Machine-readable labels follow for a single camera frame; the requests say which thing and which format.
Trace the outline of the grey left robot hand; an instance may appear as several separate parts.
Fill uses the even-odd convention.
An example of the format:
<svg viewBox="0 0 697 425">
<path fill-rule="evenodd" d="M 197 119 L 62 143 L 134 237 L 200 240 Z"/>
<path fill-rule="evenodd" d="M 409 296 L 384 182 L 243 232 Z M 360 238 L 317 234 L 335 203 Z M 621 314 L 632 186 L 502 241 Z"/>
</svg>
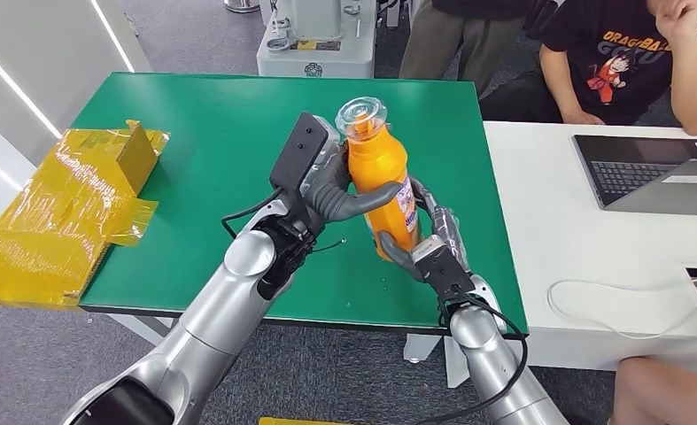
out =
<svg viewBox="0 0 697 425">
<path fill-rule="evenodd" d="M 352 177 L 347 167 L 347 149 L 340 143 L 332 143 L 323 150 L 307 172 L 300 190 L 306 204 L 325 223 L 372 212 L 389 204 L 399 192 L 401 184 L 390 181 L 367 193 L 350 194 Z"/>
</svg>

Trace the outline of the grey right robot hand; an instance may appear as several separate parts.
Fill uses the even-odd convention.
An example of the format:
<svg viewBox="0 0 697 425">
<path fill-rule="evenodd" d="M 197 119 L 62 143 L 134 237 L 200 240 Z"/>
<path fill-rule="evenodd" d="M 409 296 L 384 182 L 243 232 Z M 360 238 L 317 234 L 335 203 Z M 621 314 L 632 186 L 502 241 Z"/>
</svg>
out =
<svg viewBox="0 0 697 425">
<path fill-rule="evenodd" d="M 451 249 L 452 254 L 461 264 L 463 270 L 471 274 L 458 219 L 454 216 L 451 209 L 438 203 L 432 192 L 420 180 L 411 176 L 409 181 L 413 189 L 416 205 L 422 208 L 430 217 L 432 234 L 438 236 Z M 391 261 L 405 270 L 414 280 L 418 282 L 423 281 L 421 273 L 412 261 L 411 253 L 401 248 L 390 233 L 380 231 L 377 234 L 377 241 L 382 252 Z"/>
</svg>

